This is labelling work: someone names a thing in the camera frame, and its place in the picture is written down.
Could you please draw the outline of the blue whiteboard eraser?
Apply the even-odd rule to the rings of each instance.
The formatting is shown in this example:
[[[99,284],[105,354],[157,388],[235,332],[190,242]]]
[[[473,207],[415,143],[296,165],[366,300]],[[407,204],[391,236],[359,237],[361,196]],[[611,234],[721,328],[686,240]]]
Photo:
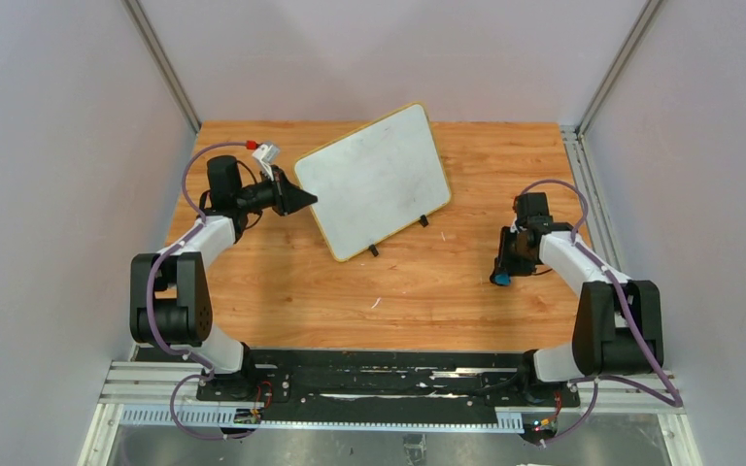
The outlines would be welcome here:
[[[511,276],[506,272],[492,272],[490,282],[497,286],[509,286],[512,282]]]

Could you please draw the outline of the yellow framed whiteboard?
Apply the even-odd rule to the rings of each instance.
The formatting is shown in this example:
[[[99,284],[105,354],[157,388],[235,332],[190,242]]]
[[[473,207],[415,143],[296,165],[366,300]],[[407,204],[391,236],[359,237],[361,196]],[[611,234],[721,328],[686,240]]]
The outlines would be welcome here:
[[[425,106],[413,102],[300,156],[293,172],[338,262],[377,247],[451,202]]]

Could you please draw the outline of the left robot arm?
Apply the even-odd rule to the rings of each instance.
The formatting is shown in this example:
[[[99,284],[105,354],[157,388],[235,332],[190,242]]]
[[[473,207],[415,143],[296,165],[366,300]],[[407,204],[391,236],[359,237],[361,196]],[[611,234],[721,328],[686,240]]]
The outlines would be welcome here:
[[[199,214],[172,245],[131,261],[129,327],[133,340],[202,365],[205,377],[255,377],[249,347],[214,324],[207,271],[252,228],[250,216],[288,216],[318,201],[276,165],[251,184],[241,161],[221,155],[207,163],[209,188]]]

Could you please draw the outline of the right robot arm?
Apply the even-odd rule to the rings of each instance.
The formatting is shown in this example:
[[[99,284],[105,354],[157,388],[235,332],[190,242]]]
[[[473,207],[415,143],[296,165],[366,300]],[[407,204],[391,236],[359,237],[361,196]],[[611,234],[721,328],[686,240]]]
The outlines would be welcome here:
[[[514,200],[514,222],[502,228],[490,281],[508,286],[546,266],[578,297],[571,340],[527,356],[541,383],[584,377],[641,375],[663,364],[661,297],[651,281],[635,280],[605,262],[576,227],[557,222],[543,192]]]

